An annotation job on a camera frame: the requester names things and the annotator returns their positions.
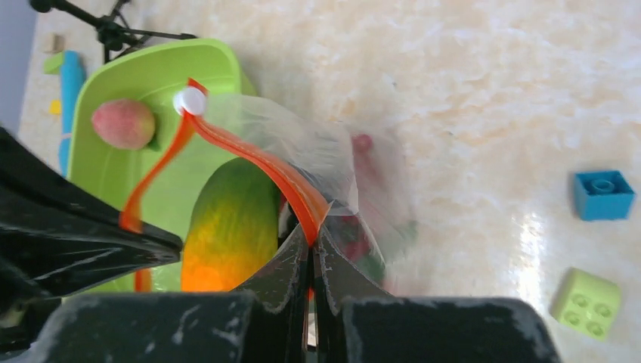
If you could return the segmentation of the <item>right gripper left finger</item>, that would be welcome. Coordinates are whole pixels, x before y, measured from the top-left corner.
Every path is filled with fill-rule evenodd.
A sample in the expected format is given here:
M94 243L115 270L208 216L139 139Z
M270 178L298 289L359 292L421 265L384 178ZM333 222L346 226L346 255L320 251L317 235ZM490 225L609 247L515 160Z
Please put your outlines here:
M137 268L174 262L181 240L151 225L10 230L11 298L58 301L28 362L283 362L304 357L296 228L277 255L229 293L89 293Z

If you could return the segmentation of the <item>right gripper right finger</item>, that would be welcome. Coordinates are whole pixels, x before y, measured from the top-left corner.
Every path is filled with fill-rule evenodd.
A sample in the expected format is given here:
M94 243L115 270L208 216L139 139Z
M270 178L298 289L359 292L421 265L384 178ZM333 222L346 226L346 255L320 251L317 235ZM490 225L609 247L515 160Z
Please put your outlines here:
M504 297L393 296L322 228L314 245L321 362L558 362L542 318Z

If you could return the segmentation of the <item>green plastic tray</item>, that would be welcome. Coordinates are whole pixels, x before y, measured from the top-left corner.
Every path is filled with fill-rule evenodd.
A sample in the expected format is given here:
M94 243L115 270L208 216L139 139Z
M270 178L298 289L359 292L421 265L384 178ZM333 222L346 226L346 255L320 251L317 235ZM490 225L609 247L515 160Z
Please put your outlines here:
M122 209L136 184L172 143L181 118L174 96L195 79L211 95L255 89L237 56L216 39L191 39L154 45L112 60L92 73L75 109L67 179L116 209ZM153 140L140 150L118 150L103 142L91 124L104 102L131 98L144 102L156 118ZM207 178L231 155L199 137L153 181L141 201L146 222L185 237L197 195Z

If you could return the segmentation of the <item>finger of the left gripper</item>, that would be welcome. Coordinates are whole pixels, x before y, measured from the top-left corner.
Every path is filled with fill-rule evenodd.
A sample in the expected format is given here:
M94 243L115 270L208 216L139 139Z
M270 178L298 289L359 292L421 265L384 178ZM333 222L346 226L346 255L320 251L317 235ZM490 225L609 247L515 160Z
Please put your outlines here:
M178 261L177 235L119 212L1 132L1 348L22 351L65 296Z

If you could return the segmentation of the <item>pink peach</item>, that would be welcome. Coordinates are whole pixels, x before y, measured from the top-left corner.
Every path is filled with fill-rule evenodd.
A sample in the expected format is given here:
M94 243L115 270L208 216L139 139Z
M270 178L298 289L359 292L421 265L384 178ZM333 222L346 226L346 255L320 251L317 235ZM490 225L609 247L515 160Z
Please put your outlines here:
M145 103L129 98L104 102L93 112L91 123L103 141L122 150L145 147L156 131L151 109Z

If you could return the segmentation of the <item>green orange mango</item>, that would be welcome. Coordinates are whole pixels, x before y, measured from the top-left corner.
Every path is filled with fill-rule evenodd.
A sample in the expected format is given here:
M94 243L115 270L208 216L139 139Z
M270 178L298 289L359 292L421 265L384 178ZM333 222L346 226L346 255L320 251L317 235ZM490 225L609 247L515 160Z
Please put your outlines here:
M278 188L255 164L218 167L194 204L181 290L230 291L251 278L277 252L279 205Z

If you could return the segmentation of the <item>clear zip top bag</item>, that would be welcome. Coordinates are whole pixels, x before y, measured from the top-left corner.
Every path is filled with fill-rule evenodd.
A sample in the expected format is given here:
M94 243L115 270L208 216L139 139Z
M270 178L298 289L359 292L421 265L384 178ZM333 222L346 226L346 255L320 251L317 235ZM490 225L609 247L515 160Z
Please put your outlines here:
M390 132L307 121L267 98L211 95L194 79L174 105L181 118L178 131L131 192L119 217L122 228L141 231L147 190L199 137L227 151L228 161L255 164L275 183L280 192L277 251L296 228L307 244L326 228L349 261L383 284L386 266L416 241L406 165Z

